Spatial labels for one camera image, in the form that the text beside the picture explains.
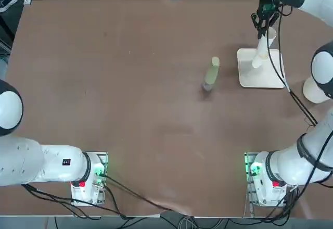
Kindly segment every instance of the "cable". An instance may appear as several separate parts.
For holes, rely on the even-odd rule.
[[[318,124],[317,120],[314,118],[314,116],[311,114],[311,112],[306,108],[306,106],[302,103],[302,101],[299,99],[299,97],[290,89],[287,81],[286,81],[286,78],[282,78],[280,76],[280,74],[277,72],[276,70],[276,67],[273,63],[273,59],[272,59],[272,55],[271,55],[271,52],[270,52],[270,45],[269,45],[269,37],[268,37],[268,34],[269,34],[269,28],[270,26],[267,25],[267,30],[266,30],[266,38],[267,38],[267,50],[268,50],[268,56],[270,58],[270,61],[271,61],[271,64],[272,64],[272,67],[276,73],[276,75],[278,76],[278,78],[281,80],[281,82],[284,84],[284,86],[287,88],[287,91],[289,92],[289,94],[291,95],[291,97],[293,98],[293,100],[296,102],[296,104],[298,105],[298,107],[301,109],[301,111],[304,113],[304,115],[308,118],[308,120],[314,125],[316,126]],[[280,25],[280,22],[279,22],[279,27],[278,27],[278,33],[280,33],[280,28],[281,28],[281,25]],[[279,53],[280,53],[280,56],[279,56],[279,63],[281,65],[281,71],[283,70],[283,64],[282,64],[282,58],[281,58],[281,41],[280,41],[280,36],[278,37],[278,40],[279,40]]]
[[[106,191],[111,195],[111,198],[112,198],[112,201],[113,201],[113,205],[114,205],[114,208],[116,209],[117,213],[119,214],[119,216],[123,219],[123,220],[128,220],[128,217],[124,214],[122,214],[120,211],[119,211],[119,208],[117,206],[117,202],[116,202],[116,198],[114,197],[111,189],[109,187],[107,187],[106,185],[104,186],[104,188],[106,189]]]
[[[317,183],[317,184],[319,184],[319,185],[321,185],[321,186],[325,186],[325,187],[327,187],[327,188],[333,188],[333,186],[328,186],[328,185],[325,185],[325,184],[323,184],[323,183]]]
[[[174,228],[178,229],[177,226],[175,226],[174,224],[172,224],[169,220],[167,220],[166,218],[160,216],[161,219],[165,220],[166,222],[168,222],[170,225],[172,225]]]
[[[207,228],[207,227],[200,227],[198,226],[197,222],[195,221],[195,219],[193,218],[193,223],[194,225],[198,228],[198,229],[214,229],[219,227],[222,223],[223,223],[223,219],[219,219],[213,226]]]
[[[56,229],[59,229],[56,217],[54,217],[54,224],[56,225]]]
[[[70,212],[72,212],[76,217],[78,217],[78,218],[80,218],[80,219],[100,220],[100,218],[98,218],[98,219],[97,219],[97,218],[91,218],[91,217],[88,216],[85,212],[83,212],[81,208],[79,208],[79,207],[77,207],[77,206],[75,206],[75,205],[72,205],[72,204],[70,204],[70,203],[68,203],[68,202],[59,201],[59,200],[57,200],[57,199],[55,199],[55,198],[53,198],[53,197],[51,197],[51,199],[41,197],[41,196],[39,196],[39,195],[33,193],[28,187],[26,187],[26,186],[30,186],[30,185],[22,185],[22,186],[23,186],[23,187],[24,187],[24,188],[25,188],[25,189],[26,189],[26,190],[27,190],[32,196],[34,196],[34,197],[36,197],[36,198],[38,198],[38,199],[48,200],[48,201],[50,201],[50,202],[59,203],[59,204],[61,204],[63,207],[65,207],[67,210],[69,210]],[[65,206],[65,204],[68,205],[68,206],[71,206],[71,207],[74,207],[74,208],[78,209],[78,210],[84,215],[84,217],[78,215],[77,213],[75,213],[72,209],[70,209],[69,207]]]
[[[279,26],[278,26],[278,46],[279,46],[279,49],[281,49],[281,22],[282,22],[282,13],[283,13],[283,5],[281,7],[281,15],[280,15],[280,18],[279,18]],[[283,74],[283,66],[282,66],[282,59],[281,59],[281,52],[279,53],[279,63],[280,63],[280,72],[281,72],[281,76],[282,78],[285,77],[285,75]]]
[[[230,220],[230,219],[228,219],[228,220],[227,220],[227,223],[225,223],[225,225],[224,225],[224,229],[226,229],[226,228],[227,228],[227,226],[228,226],[228,223],[229,223],[229,220]]]
[[[130,220],[125,221],[120,227],[117,227],[117,229],[123,228],[127,223],[129,223]]]
[[[144,200],[145,202],[148,202],[149,204],[151,204],[151,205],[153,205],[153,206],[155,206],[155,207],[157,207],[157,208],[163,209],[163,210],[165,210],[165,211],[172,211],[171,209],[169,209],[169,208],[167,208],[167,207],[164,207],[164,206],[158,205],[158,204],[156,204],[156,203],[150,201],[149,199],[146,199],[146,198],[143,197],[142,195],[140,195],[140,194],[138,194],[138,193],[136,193],[136,192],[130,190],[128,187],[124,186],[123,184],[121,184],[120,182],[118,182],[118,181],[116,181],[115,179],[111,178],[110,176],[107,176],[106,174],[102,174],[102,173],[101,173],[99,176],[101,176],[101,177],[106,177],[107,179],[109,179],[109,180],[115,182],[116,184],[118,184],[119,186],[121,186],[122,188],[124,188],[126,191],[128,191],[128,192],[129,192],[130,194],[132,194],[133,196],[135,196],[135,197],[137,197],[137,198],[139,198],[139,199],[142,199],[142,200]]]
[[[139,219],[139,220],[137,220],[137,221],[133,222],[133,223],[132,223],[132,224],[130,224],[130,225],[121,226],[121,227],[119,227],[118,229],[124,229],[124,228],[128,228],[128,227],[130,227],[130,226],[132,226],[132,225],[135,225],[135,224],[139,223],[140,221],[142,221],[142,220],[146,220],[146,219],[147,219],[147,217],[145,217],[145,218],[142,218],[142,219]]]
[[[109,208],[106,208],[106,207],[101,207],[101,206],[98,206],[98,205],[95,205],[95,204],[92,204],[92,203],[89,203],[89,202],[86,202],[84,200],[79,200],[79,199],[73,199],[73,198],[64,198],[64,197],[59,197],[59,196],[56,196],[56,195],[52,195],[52,194],[49,194],[49,193],[45,193],[45,192],[42,192],[40,190],[38,190],[37,188],[31,186],[31,185],[22,185],[23,187],[25,186],[28,186],[28,188],[30,188],[30,190],[34,193],[38,193],[38,194],[41,194],[41,195],[45,195],[45,196],[48,196],[50,198],[55,198],[55,199],[60,199],[60,200],[67,200],[67,201],[70,201],[70,202],[80,202],[80,203],[84,203],[84,204],[87,204],[87,205],[90,205],[90,206],[93,206],[93,207],[96,207],[96,208],[99,208],[99,209],[103,209],[103,210],[106,210],[106,211],[110,211],[110,212],[114,212],[116,214],[119,215],[119,213],[117,211],[114,211],[112,209],[109,209]]]

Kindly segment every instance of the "table surface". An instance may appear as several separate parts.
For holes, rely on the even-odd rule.
[[[258,0],[34,0],[24,7],[7,73],[24,101],[15,134],[107,151],[109,175],[180,213],[241,217],[244,152],[289,147],[308,128],[285,90],[239,84],[236,53],[258,44],[250,17],[257,6]],[[332,36],[332,28],[299,10],[283,19],[286,75],[301,99],[312,56]],[[213,56],[220,72],[205,95],[200,84]],[[305,104],[318,119],[331,106]],[[70,195],[67,183],[36,186]],[[123,213],[161,212],[109,186]],[[0,214],[68,214],[20,186],[1,187],[0,200]],[[332,219],[332,202],[331,190],[312,184],[292,215]],[[109,199],[106,205],[113,208]],[[255,215],[270,210],[256,208]]]

